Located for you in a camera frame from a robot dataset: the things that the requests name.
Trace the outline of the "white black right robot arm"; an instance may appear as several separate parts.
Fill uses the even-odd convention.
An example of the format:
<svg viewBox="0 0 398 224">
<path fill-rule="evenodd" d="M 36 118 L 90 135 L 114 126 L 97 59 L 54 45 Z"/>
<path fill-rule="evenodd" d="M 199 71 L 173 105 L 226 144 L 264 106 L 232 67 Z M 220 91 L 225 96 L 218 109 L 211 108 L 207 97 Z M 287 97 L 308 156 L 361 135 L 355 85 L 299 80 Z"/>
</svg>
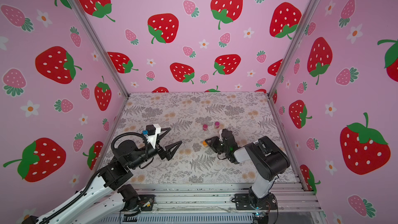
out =
<svg viewBox="0 0 398 224">
<path fill-rule="evenodd" d="M 251 161 L 257 170 L 254 184 L 247 194 L 236 194 L 232 199 L 238 210 L 277 210 L 278 204 L 271 193 L 275 180 L 285 173 L 291 163 L 288 156 L 267 136 L 239 147 L 232 131 L 223 129 L 220 136 L 214 136 L 203 142 L 214 153 L 224 155 L 224 160 L 233 164 Z"/>
</svg>

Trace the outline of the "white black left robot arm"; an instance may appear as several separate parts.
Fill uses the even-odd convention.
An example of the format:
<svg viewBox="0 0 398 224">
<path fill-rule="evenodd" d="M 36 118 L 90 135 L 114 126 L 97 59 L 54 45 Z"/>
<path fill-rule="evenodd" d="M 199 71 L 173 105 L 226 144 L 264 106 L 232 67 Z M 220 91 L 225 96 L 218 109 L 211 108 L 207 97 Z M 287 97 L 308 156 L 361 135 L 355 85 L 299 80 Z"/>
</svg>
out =
<svg viewBox="0 0 398 224">
<path fill-rule="evenodd" d="M 154 195 L 139 195 L 128 185 L 136 168 L 149 166 L 155 156 L 171 160 L 182 141 L 162 147 L 162 140 L 170 128 L 148 125 L 142 133 L 125 132 L 111 144 L 112 160 L 98 169 L 86 186 L 64 203 L 39 217 L 30 216 L 25 224 L 95 224 L 116 212 L 127 212 L 134 217 L 151 211 Z"/>
</svg>

